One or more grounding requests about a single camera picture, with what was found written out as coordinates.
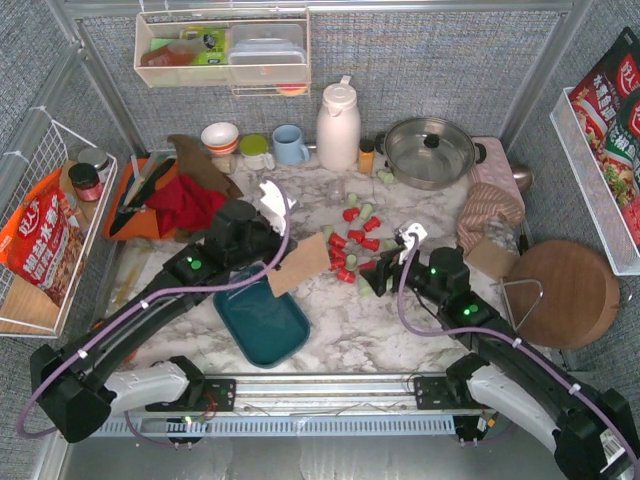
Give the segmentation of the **striped pink cloth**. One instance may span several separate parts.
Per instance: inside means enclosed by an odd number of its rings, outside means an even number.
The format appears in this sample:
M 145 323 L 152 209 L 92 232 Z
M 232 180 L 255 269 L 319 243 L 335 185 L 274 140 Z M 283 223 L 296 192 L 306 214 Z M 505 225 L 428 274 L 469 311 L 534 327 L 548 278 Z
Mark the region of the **striped pink cloth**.
M 487 222 L 500 220 L 516 225 L 524 216 L 523 204 L 507 191 L 489 183 L 476 183 L 469 189 L 458 216 L 457 244 L 467 256 L 484 237 Z

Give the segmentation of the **teal storage basket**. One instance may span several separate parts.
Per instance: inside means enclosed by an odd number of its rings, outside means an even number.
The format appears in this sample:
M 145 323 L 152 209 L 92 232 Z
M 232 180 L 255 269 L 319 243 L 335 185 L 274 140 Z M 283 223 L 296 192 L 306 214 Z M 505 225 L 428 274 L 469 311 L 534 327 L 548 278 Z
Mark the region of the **teal storage basket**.
M 263 277 L 213 295 L 213 306 L 246 360 L 271 369 L 308 341 L 311 323 L 293 297 L 275 297 Z

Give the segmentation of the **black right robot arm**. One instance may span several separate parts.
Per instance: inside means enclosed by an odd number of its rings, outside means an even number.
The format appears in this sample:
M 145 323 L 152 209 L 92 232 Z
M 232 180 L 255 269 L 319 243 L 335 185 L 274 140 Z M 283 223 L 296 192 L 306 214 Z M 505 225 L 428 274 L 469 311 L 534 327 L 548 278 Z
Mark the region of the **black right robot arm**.
M 411 290 L 437 308 L 442 334 L 469 355 L 447 371 L 451 390 L 496 410 L 535 437 L 568 479 L 636 479 L 639 437 L 628 402 L 617 391 L 579 382 L 517 336 L 470 286 L 460 250 L 383 254 L 362 277 L 377 296 Z

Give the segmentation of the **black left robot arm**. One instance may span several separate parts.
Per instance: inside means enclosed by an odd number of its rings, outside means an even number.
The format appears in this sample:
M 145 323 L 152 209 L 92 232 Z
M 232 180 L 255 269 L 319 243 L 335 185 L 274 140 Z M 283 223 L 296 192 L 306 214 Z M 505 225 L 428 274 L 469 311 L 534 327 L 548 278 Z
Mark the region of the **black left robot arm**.
M 202 406 L 205 376 L 184 356 L 139 370 L 132 379 L 115 372 L 156 332 L 210 295 L 238 289 L 276 267 L 295 246 L 289 239 L 291 208 L 289 199 L 277 202 L 269 220 L 246 201 L 226 202 L 204 242 L 179 251 L 113 316 L 58 350 L 44 345 L 32 354 L 29 403 L 39 405 L 70 443 L 86 439 L 121 411 Z M 263 269 L 240 279 L 239 271 L 256 262 Z

